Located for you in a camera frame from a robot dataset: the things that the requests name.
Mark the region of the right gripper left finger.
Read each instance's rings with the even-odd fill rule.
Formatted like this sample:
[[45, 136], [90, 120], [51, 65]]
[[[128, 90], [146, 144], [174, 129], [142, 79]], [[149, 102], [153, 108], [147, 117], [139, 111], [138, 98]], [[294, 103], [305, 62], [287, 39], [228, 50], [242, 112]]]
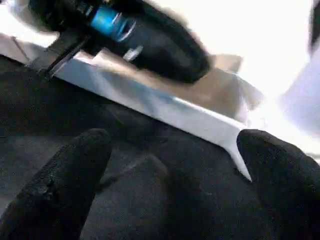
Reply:
[[78, 240], [112, 152], [108, 132], [89, 129], [63, 145], [0, 217], [2, 240]]

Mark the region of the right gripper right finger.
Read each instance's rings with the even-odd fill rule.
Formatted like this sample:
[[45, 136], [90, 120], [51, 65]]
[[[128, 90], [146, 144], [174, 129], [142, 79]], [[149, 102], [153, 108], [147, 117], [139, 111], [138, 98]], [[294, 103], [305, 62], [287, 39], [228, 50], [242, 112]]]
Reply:
[[237, 148], [279, 240], [320, 238], [320, 166], [272, 134], [241, 130]]

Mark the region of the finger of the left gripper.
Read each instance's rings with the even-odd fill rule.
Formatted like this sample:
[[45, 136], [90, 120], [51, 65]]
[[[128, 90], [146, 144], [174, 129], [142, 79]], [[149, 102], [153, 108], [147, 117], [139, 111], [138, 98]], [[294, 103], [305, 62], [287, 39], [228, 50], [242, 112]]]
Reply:
[[208, 73], [206, 52], [180, 22], [144, 0], [125, 0], [123, 10], [136, 21], [132, 64], [190, 84]]

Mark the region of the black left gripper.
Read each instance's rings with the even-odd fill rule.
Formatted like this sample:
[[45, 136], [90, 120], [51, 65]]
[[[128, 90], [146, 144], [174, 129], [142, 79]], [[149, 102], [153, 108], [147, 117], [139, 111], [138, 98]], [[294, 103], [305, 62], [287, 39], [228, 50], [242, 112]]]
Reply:
[[27, 10], [39, 28], [59, 36], [28, 67], [51, 78], [81, 48], [94, 42], [143, 67], [143, 45], [138, 42], [138, 18], [116, 10], [101, 0], [30, 0]]

